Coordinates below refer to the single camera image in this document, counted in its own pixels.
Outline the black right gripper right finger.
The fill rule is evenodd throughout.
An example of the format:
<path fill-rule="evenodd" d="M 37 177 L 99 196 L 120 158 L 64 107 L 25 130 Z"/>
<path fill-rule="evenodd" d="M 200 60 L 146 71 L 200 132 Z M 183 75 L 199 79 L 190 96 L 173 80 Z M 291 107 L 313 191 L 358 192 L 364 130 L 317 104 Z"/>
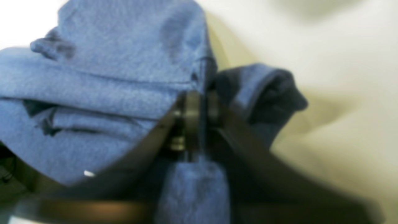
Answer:
<path fill-rule="evenodd" d="M 295 171 L 265 146 L 250 126 L 207 95 L 208 143 L 226 170 L 233 224 L 381 224 L 377 203 L 349 196 Z"/>

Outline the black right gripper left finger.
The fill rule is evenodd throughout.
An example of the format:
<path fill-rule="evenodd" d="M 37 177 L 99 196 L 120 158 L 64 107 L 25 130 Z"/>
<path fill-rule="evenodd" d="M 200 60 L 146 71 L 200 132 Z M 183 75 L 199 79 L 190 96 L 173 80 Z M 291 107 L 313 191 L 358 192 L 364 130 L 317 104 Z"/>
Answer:
<path fill-rule="evenodd" d="M 150 133 L 124 158 L 95 177 L 53 194 L 22 200 L 17 224 L 151 224 L 155 206 L 128 202 L 161 150 L 194 161 L 200 149 L 202 95 L 183 93 Z"/>

